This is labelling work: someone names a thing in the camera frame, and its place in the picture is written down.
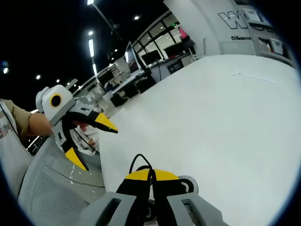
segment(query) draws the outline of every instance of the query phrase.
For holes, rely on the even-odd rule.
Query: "shelf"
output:
[[[277,53],[270,53],[268,51],[260,51],[259,56],[271,58],[271,59],[274,59],[274,60],[278,60],[278,61],[281,61],[282,63],[290,65],[291,67],[295,67],[292,60],[290,60],[290,59],[288,59],[288,58],[286,58],[286,57],[284,57],[280,54],[277,54]]]

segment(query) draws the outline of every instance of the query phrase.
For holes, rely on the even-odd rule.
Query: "yellow tip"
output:
[[[103,113],[100,113],[95,121],[118,132],[117,127]]]
[[[86,167],[84,166],[84,164],[81,162],[81,160],[77,157],[73,147],[71,149],[69,149],[69,151],[67,151],[65,153],[66,157],[73,162],[75,165],[77,165],[78,167],[80,167],[82,170],[86,171]]]

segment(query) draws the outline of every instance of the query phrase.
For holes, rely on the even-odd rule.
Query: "desk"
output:
[[[100,131],[106,191],[116,191],[134,156],[196,179],[199,195],[230,226],[266,226],[282,208],[301,159],[296,71],[258,56],[204,57],[156,84]],[[145,165],[137,159],[134,170]]]
[[[121,83],[120,86],[118,86],[116,89],[114,89],[114,90],[112,91],[112,94],[114,95],[114,94],[118,93],[119,91],[121,91],[121,90],[122,90],[125,86],[127,86],[128,84],[134,82],[135,80],[139,79],[140,77],[145,76],[145,73],[146,73],[146,72],[141,72],[141,73],[139,73],[139,74],[137,74],[137,75],[134,75],[134,76],[129,77],[129,78],[126,79],[123,83]]]

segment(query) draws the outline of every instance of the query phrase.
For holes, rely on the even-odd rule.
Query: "person's arm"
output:
[[[28,136],[44,136],[51,135],[51,125],[44,114],[34,113],[29,117],[29,123],[26,135]]]
[[[18,107],[11,100],[4,100],[5,105],[13,115],[19,136],[24,139],[26,136],[51,135],[51,125],[44,114],[30,112]],[[74,121],[75,125],[85,131],[87,124]]]

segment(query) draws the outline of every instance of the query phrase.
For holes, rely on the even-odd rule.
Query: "black ceiling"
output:
[[[87,0],[2,2],[0,61],[8,61],[9,73],[0,72],[0,97],[35,109],[37,92],[56,85],[56,79],[65,84],[76,78],[82,84],[94,75],[89,30],[94,31],[95,62],[101,70],[112,56],[123,56],[127,43],[167,11],[162,0],[95,0],[95,4],[118,25],[119,36],[111,33]],[[134,21],[135,15],[141,18]]]

